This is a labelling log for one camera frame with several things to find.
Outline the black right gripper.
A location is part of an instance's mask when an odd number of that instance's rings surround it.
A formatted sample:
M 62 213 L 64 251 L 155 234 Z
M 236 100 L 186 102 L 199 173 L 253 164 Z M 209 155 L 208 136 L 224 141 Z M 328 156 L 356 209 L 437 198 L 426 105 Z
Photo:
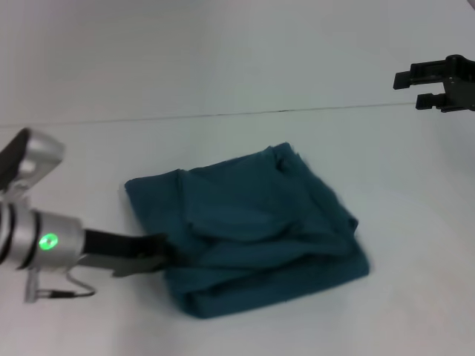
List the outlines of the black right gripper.
M 441 61 L 412 64 L 409 71 L 395 75 L 393 89 L 435 83 L 444 85 L 445 94 L 418 95 L 417 110 L 435 108 L 444 112 L 474 111 L 474 61 L 461 55 L 451 55 Z

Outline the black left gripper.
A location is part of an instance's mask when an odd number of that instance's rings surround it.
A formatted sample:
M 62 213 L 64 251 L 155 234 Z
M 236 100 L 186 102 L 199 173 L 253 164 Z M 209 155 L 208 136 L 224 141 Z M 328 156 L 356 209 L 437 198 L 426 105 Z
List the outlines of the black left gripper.
M 113 277 L 189 267 L 192 262 L 187 234 L 132 237 L 90 229 L 79 259 L 81 266 L 109 270 Z

